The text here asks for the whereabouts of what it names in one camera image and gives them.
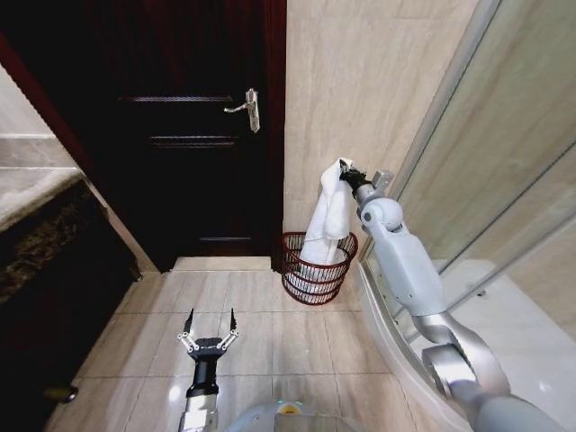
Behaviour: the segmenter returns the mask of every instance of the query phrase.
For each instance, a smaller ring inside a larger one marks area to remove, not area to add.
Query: beige tile floor
[[[356,419],[369,431],[438,430],[401,388],[367,333],[349,286],[311,307],[261,271],[145,274],[98,339],[47,430],[176,431],[194,364],[176,340],[194,306],[197,337],[223,336],[234,307],[240,338],[219,361],[219,430],[277,399]]]

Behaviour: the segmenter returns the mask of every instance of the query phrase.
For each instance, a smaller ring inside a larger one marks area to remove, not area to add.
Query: vanity
[[[1,429],[42,430],[139,276],[79,169],[0,170]]]

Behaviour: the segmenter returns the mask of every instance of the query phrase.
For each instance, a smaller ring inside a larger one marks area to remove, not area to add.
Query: door handle
[[[250,129],[256,133],[260,131],[260,114],[258,113],[258,92],[249,88],[246,92],[246,101],[236,108],[224,108],[225,113],[237,113],[238,111],[248,110],[250,119]]]

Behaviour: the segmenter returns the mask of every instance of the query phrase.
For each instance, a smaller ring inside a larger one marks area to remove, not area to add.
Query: floor tile
[[[160,345],[152,361],[148,375],[194,375],[194,360],[184,345],[176,338],[182,333],[187,313],[169,315]],[[194,313],[193,338],[215,338],[218,336],[221,313]]]
[[[174,312],[185,276],[176,272],[143,274],[124,297],[120,313]]]
[[[442,432],[440,425],[438,425],[434,418],[422,408],[408,391],[404,390],[404,395],[406,396],[406,401],[408,402],[408,407],[412,413],[412,418],[414,419],[414,423],[416,423],[416,430],[418,432]]]
[[[336,375],[344,417],[360,422],[369,432],[416,432],[404,393],[390,373]]]
[[[85,378],[80,392],[58,419],[54,431],[124,430],[144,378]]]
[[[274,399],[298,401],[319,414],[341,416],[334,375],[275,375]]]
[[[273,402],[272,376],[219,376],[218,430],[223,431],[245,410]]]
[[[232,272],[224,310],[261,311],[274,309],[275,287],[272,271]]]
[[[175,312],[222,312],[230,272],[172,272],[183,277]]]
[[[191,384],[188,376],[146,378],[126,432],[177,431]]]
[[[270,270],[270,256],[180,256],[174,270]]]
[[[116,315],[112,315],[112,318],[106,323],[106,327],[104,327],[104,330],[102,330],[102,333],[100,333],[100,336],[98,337],[98,339],[96,340],[96,342],[92,346],[92,349],[90,350],[90,352],[86,356],[86,359],[84,360],[84,362],[80,366],[80,369],[78,369],[78,372],[76,373],[76,378],[81,378],[84,375],[86,375],[86,372],[90,368],[90,365],[94,362],[96,355],[98,354],[98,352],[100,351],[100,348],[102,347],[102,344],[106,340],[106,336],[108,336],[110,329],[113,327],[113,323],[115,322],[115,317],[116,317]]]
[[[274,313],[274,374],[332,374],[321,312]]]
[[[167,314],[114,315],[108,334],[85,376],[145,375],[167,320]]]
[[[240,336],[218,361],[218,375],[272,373],[272,312],[234,312]],[[230,332],[230,314],[223,313],[220,338]]]
[[[384,373],[390,369],[364,324],[362,312],[324,312],[337,374]]]
[[[349,274],[340,286],[337,296],[326,304],[322,305],[323,311],[361,311],[360,302],[354,293],[354,283],[352,275]]]
[[[278,416],[274,432],[340,432],[337,422],[334,417]]]

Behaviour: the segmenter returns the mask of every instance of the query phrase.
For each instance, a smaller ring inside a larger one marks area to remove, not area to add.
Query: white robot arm
[[[341,168],[340,179],[352,187],[357,214],[373,238],[392,294],[422,336],[437,344],[422,352],[422,360],[440,394],[459,404],[477,432],[563,431],[540,409],[511,394],[486,343],[446,310],[442,280],[428,253],[408,231],[401,206],[384,197],[392,175],[377,172],[368,182],[344,162]]]

